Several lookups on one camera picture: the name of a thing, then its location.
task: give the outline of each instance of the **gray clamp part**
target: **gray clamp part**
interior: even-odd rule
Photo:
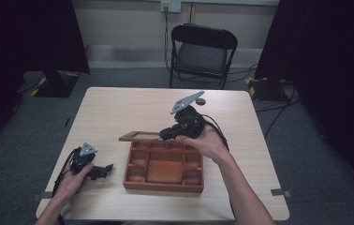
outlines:
[[[81,148],[80,156],[83,157],[83,156],[90,155],[90,154],[93,154],[96,152],[97,152],[97,149],[95,149],[92,145],[85,142]]]
[[[199,91],[196,94],[189,96],[189,97],[184,97],[180,100],[177,100],[176,103],[174,104],[173,108],[170,110],[170,114],[175,114],[183,109],[185,109],[191,102],[199,98],[201,95],[203,95],[204,91]]]

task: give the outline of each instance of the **metal bracket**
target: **metal bracket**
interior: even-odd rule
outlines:
[[[85,142],[81,148],[80,156],[83,157],[83,156],[90,155],[90,154],[93,154],[96,152],[97,152],[97,149],[95,149],[92,145]]]
[[[284,191],[282,188],[279,189],[272,189],[271,193],[273,196],[283,195],[285,198],[291,197],[291,192],[289,190]]]
[[[176,103],[174,104],[173,108],[170,110],[170,114],[175,114],[183,109],[185,109],[191,102],[199,98],[201,95],[204,94],[204,91],[199,91],[196,94],[189,96],[189,97],[184,97],[181,98],[180,100],[177,100]]]
[[[31,197],[31,201],[40,202],[40,200],[42,200],[42,199],[51,199],[51,198],[52,198],[52,192],[43,191],[40,194],[33,194]]]

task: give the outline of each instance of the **gray carpet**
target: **gray carpet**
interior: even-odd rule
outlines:
[[[38,202],[52,174],[71,124],[87,88],[91,86],[166,88],[165,68],[96,68],[82,75],[70,98],[23,95],[19,110],[0,131],[0,224],[33,224]],[[33,85],[40,73],[24,75]],[[233,74],[229,81],[245,75]],[[175,88],[218,89],[212,80],[174,80]],[[247,90],[244,80],[228,82],[228,90]],[[257,110],[274,102],[254,102]],[[279,111],[263,112],[264,131]],[[274,123],[267,144],[281,186],[289,190],[290,219],[278,224],[354,224],[354,172],[322,139],[322,134],[301,103],[289,106]],[[69,221],[67,224],[87,224]]]

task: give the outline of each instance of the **wall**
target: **wall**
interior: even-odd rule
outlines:
[[[73,3],[83,42],[90,46],[89,52],[96,52],[89,53],[89,61],[98,61],[100,58],[96,57],[100,56],[133,60],[132,55],[134,60],[151,60],[148,55],[144,59],[137,53],[149,53],[153,61],[164,58],[166,22],[159,2],[75,0]],[[264,46],[275,10],[276,6],[183,2],[181,13],[169,13],[168,28],[170,33],[175,25],[192,22],[227,29],[239,41],[235,56],[238,60],[234,62],[253,64]]]

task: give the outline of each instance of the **table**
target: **table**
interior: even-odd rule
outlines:
[[[231,221],[229,195],[221,173],[209,158],[203,159],[204,190],[198,193],[128,190],[123,186],[130,142],[118,139],[133,130],[160,131],[174,125],[170,109],[177,99],[199,90],[92,87],[85,94],[76,119],[55,165],[46,191],[68,154],[83,143],[98,149],[97,166],[114,164],[107,178],[88,181],[63,209],[64,219]],[[250,96],[244,91],[205,90],[204,106],[191,105],[210,115],[221,127],[229,149],[247,181],[270,211],[274,220],[289,217]],[[37,216],[49,200],[41,200]]]

